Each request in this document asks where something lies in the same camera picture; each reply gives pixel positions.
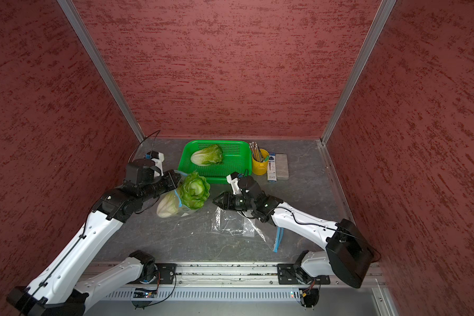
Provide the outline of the clear zipper bag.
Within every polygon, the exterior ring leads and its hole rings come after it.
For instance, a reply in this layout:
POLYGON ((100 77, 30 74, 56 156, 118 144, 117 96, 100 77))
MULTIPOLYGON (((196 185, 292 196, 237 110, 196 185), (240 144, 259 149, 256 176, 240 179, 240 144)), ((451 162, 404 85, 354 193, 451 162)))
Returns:
POLYGON ((211 231, 247 241, 263 242, 275 253, 279 251, 284 236, 283 228, 262 223, 249 213, 221 208, 216 209, 211 220, 211 231))
POLYGON ((210 196, 210 184, 197 171, 178 174, 179 187, 159 200, 156 213, 160 218, 189 216, 201 209, 210 196))

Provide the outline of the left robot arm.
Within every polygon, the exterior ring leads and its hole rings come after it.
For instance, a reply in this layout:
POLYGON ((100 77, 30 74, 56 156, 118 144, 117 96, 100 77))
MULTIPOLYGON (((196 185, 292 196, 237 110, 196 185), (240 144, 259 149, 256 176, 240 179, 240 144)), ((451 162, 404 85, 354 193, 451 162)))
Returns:
POLYGON ((159 284, 153 256, 134 251, 92 279, 80 278, 97 253, 143 205, 175 190, 181 176, 163 170, 164 155, 152 151, 126 165, 122 185, 106 191, 61 253, 29 285, 15 287, 7 302, 20 315, 84 315, 95 303, 132 281, 159 284))

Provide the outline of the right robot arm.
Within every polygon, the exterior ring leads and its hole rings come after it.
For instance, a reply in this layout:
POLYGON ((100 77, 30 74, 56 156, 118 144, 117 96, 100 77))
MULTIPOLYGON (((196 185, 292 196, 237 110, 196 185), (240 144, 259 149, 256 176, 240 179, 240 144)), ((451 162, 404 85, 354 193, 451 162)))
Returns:
POLYGON ((303 251, 293 264, 279 265, 281 282, 312 285, 319 277, 334 275, 349 287, 362 286, 377 252, 353 222, 327 221, 304 213, 266 194, 251 176, 229 175, 227 181, 232 190, 213 199, 217 207, 249 213, 261 223, 290 230, 321 248, 318 252, 303 251))

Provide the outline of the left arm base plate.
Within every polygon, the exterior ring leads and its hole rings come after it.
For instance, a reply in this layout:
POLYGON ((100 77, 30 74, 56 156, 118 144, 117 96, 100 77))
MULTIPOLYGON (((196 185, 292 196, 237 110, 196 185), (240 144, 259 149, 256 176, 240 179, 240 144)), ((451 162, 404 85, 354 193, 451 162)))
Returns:
POLYGON ((141 272, 140 276, 129 284, 143 284, 143 285, 162 285, 174 284, 176 275, 176 263, 156 263, 147 265, 141 272))

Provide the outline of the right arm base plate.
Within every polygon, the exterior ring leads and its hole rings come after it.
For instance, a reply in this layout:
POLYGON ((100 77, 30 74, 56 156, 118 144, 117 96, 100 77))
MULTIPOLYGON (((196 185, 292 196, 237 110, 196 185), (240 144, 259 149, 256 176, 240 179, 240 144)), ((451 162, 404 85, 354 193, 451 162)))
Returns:
POLYGON ((280 263, 277 266, 278 282, 281 285, 328 285, 330 278, 327 275, 309 276, 295 264, 280 263))

